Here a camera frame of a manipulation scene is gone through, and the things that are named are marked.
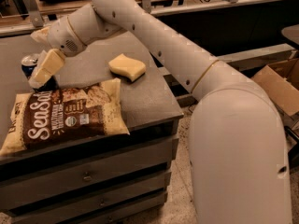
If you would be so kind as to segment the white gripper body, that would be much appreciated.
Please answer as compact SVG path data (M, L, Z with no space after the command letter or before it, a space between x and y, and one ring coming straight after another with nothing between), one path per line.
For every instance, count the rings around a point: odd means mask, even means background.
M48 32L48 42L65 56L73 57L86 49L86 34L83 24L68 15L52 24Z

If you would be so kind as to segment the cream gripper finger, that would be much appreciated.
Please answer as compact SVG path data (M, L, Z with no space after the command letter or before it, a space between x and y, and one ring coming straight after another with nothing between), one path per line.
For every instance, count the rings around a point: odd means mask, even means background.
M36 41L37 43L42 43L44 45L48 45L48 34L49 34L49 27L44 27L42 29L36 30L30 34L30 36Z
M65 55L58 49L43 50L37 60L37 66L29 78L34 89L44 86L63 66Z

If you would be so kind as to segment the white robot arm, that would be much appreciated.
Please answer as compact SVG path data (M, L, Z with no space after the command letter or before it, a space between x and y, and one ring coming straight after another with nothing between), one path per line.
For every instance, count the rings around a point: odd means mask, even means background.
M189 134L198 224L292 224L284 126L250 78L135 0L92 0L32 37L71 57L121 30L131 32L198 102Z

